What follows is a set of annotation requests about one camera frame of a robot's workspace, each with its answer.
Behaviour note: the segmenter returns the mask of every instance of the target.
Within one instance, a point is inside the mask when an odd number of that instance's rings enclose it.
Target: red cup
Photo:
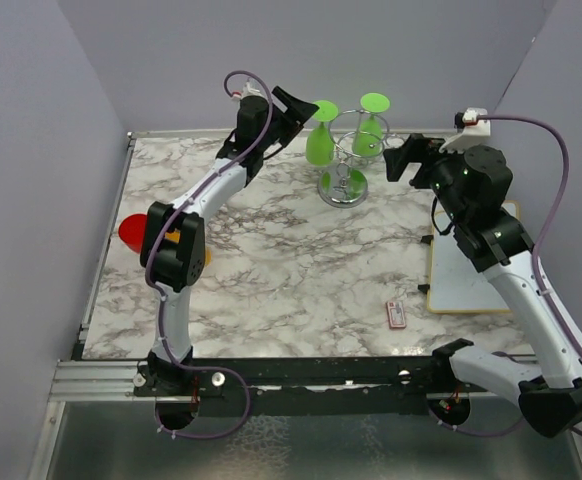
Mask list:
[[[118,228],[120,240],[135,253],[142,251],[144,230],[147,228],[147,216],[145,213],[135,213],[125,218]]]

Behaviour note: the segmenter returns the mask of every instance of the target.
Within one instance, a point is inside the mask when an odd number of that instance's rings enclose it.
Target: screw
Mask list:
[[[136,387],[143,387],[147,383],[147,379],[140,373],[136,373],[133,377],[133,385]]]
[[[398,378],[402,385],[407,385],[411,381],[411,372],[408,370],[400,370],[398,373]]]
[[[211,377],[211,383],[214,387],[221,387],[224,385],[224,375],[221,372],[216,372]]]

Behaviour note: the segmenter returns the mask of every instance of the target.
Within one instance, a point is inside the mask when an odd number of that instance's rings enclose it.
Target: metal base plate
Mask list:
[[[320,176],[318,193],[332,207],[352,208],[367,198],[369,182],[360,170],[346,163],[336,163],[327,167]]]

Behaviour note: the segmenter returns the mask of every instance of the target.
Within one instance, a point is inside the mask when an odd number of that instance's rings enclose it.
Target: glass surface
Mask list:
[[[468,426],[493,430],[519,412],[503,400],[473,402]],[[217,431],[234,419],[199,419]],[[48,477],[53,480],[202,479],[582,479],[568,435],[546,439],[525,426],[480,439],[429,417],[253,417],[222,440],[156,433],[150,403],[67,404]]]

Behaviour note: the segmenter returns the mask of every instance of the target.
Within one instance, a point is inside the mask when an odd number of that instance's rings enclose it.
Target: small red and white object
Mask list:
[[[264,94],[260,90],[255,88],[251,83],[251,79],[248,78],[244,86],[242,87],[242,91],[234,90],[233,92],[231,92],[231,99],[236,102],[239,102],[244,97],[248,97],[250,95],[265,98]]]
[[[407,326],[402,302],[387,302],[387,316],[389,317],[390,329],[401,329]]]

